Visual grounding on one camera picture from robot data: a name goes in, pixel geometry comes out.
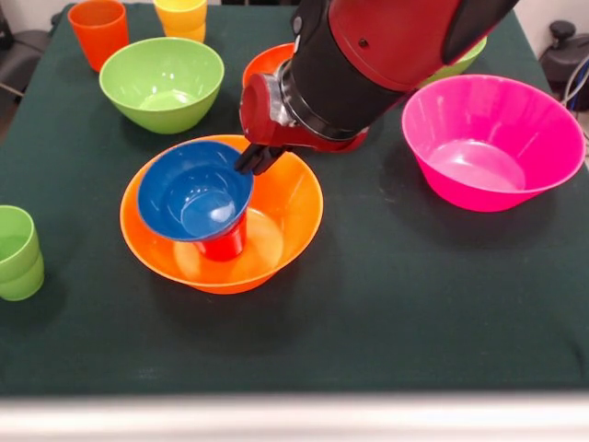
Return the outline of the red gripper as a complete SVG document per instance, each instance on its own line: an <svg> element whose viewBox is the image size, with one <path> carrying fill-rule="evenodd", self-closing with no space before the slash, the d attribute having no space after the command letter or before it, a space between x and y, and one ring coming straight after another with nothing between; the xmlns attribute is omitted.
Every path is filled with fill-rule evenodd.
<svg viewBox="0 0 589 442"><path fill-rule="evenodd" d="M251 144L234 164L239 173L265 173L286 152L284 146L304 146L327 153L343 153L358 148L367 138L362 130L350 140L333 141L320 137L299 123L283 104L279 80L268 74L253 74L241 95L239 118Z"/></svg>

